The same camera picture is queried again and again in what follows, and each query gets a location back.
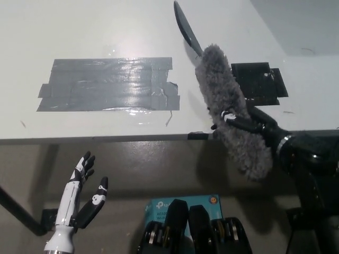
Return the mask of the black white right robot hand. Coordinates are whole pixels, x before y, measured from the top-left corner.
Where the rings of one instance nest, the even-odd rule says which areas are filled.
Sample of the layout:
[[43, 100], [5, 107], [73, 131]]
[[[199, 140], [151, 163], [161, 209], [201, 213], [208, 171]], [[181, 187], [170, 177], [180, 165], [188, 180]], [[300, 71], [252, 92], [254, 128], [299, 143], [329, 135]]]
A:
[[272, 152], [279, 156], [282, 147], [291, 138], [290, 132], [280, 128], [273, 118], [256, 107], [250, 108], [249, 114], [252, 117], [251, 119], [236, 115], [230, 110], [225, 110], [220, 113], [220, 118], [237, 129], [252, 134], [260, 134], [266, 146], [270, 147]]

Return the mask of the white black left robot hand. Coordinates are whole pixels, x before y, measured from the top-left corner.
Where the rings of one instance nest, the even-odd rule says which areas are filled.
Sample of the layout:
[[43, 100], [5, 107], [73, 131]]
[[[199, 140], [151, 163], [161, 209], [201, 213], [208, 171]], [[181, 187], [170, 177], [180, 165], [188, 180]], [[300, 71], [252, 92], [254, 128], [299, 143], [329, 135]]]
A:
[[55, 225], [64, 225], [74, 229], [84, 229], [96, 217], [105, 203], [108, 193], [108, 178], [103, 177], [91, 199], [79, 207], [80, 194], [89, 176], [94, 173], [95, 156], [88, 151], [84, 154], [64, 188], [59, 204]]

